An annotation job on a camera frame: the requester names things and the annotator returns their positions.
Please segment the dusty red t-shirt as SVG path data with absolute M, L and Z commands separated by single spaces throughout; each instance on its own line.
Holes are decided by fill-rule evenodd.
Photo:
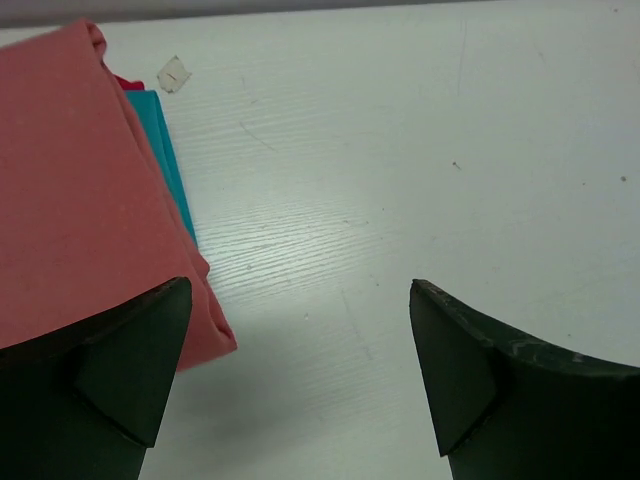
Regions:
M 192 285 L 179 366 L 236 349 L 144 129 L 79 20 L 1 51 L 1 343 Z

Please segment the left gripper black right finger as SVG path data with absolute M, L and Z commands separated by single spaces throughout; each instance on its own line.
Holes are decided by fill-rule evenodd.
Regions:
M 546 342 L 431 282 L 410 320 L 439 454 L 456 479 L 635 479 L 639 371 Z

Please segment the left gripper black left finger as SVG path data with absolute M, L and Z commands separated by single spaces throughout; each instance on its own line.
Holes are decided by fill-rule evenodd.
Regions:
M 138 478 L 156 443 L 191 310 L 191 283 L 176 277 L 2 349 L 2 478 Z

